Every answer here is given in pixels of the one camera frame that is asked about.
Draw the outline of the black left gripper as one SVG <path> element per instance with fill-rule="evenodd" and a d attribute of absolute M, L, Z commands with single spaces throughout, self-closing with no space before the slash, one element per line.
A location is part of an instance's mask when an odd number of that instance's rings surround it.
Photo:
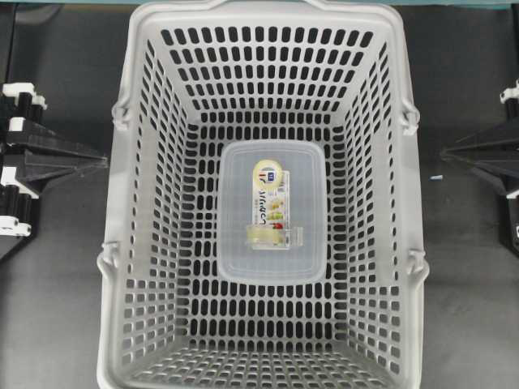
<path fill-rule="evenodd" d="M 2 259 L 10 259 L 36 237 L 40 215 L 38 193 L 70 178 L 108 168 L 102 152 L 29 121 L 39 122 L 46 109 L 45 98 L 37 94 L 33 83 L 1 85 Z M 8 143 L 11 132 L 22 132 L 24 146 Z M 25 146 L 72 156 L 25 156 Z"/>

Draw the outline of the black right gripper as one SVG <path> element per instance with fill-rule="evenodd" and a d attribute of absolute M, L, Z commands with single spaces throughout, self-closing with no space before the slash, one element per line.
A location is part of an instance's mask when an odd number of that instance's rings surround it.
<path fill-rule="evenodd" d="M 500 93 L 508 120 L 492 128 L 477 130 L 441 150 L 443 159 L 459 152 L 510 152 L 511 160 L 474 159 L 470 171 L 505 197 L 507 238 L 511 248 L 518 247 L 518 80 L 514 87 Z"/>

